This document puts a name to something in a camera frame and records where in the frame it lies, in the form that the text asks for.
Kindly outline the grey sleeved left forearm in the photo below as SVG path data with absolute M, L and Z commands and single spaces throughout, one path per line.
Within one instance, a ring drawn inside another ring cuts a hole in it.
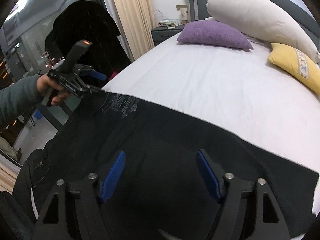
M 25 77 L 1 89 L 1 129 L 42 101 L 37 90 L 39 78 L 40 75 Z

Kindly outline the person's left hand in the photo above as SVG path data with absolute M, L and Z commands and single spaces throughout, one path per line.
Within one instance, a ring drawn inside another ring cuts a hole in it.
M 37 91 L 43 96 L 44 106 L 57 106 L 63 103 L 71 94 L 57 81 L 44 74 L 36 83 Z

